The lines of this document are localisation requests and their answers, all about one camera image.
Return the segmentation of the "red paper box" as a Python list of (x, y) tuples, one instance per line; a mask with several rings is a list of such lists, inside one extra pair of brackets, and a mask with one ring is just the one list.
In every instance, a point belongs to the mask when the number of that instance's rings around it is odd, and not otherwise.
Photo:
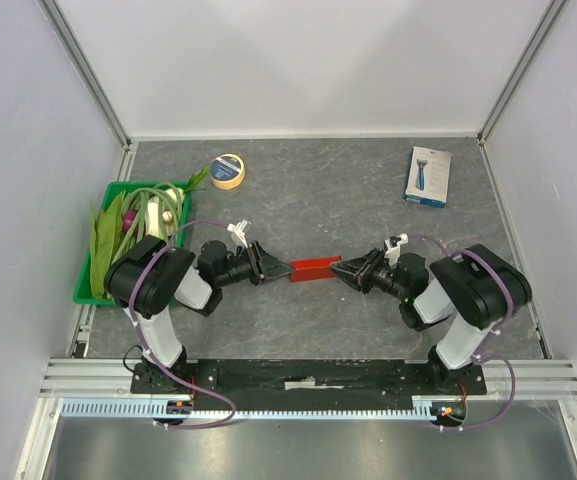
[(293, 271), (289, 275), (289, 281), (301, 283), (334, 278), (335, 274), (332, 272), (331, 265), (340, 260), (340, 256), (332, 256), (291, 261)]

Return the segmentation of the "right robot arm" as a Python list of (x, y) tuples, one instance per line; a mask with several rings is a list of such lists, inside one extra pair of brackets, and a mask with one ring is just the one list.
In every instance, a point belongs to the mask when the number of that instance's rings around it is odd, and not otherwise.
[(532, 300), (526, 276), (482, 244), (427, 264), (416, 253), (381, 249), (331, 264), (352, 289), (373, 289), (399, 301), (404, 323), (424, 331), (447, 319), (452, 324), (428, 354), (425, 377), (435, 392), (457, 387), (480, 359), (480, 347), (505, 320)]

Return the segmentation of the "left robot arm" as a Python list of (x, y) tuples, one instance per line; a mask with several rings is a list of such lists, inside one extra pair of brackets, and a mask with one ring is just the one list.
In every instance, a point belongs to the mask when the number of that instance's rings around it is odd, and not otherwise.
[(242, 281), (258, 286), (293, 272), (292, 265), (256, 241), (231, 251), (212, 240), (194, 254), (148, 235), (110, 266), (103, 286), (143, 336), (146, 372), (140, 377), (151, 377), (164, 392), (176, 393), (189, 377), (187, 353), (174, 332), (170, 304), (177, 301), (208, 316), (221, 302), (224, 287)]

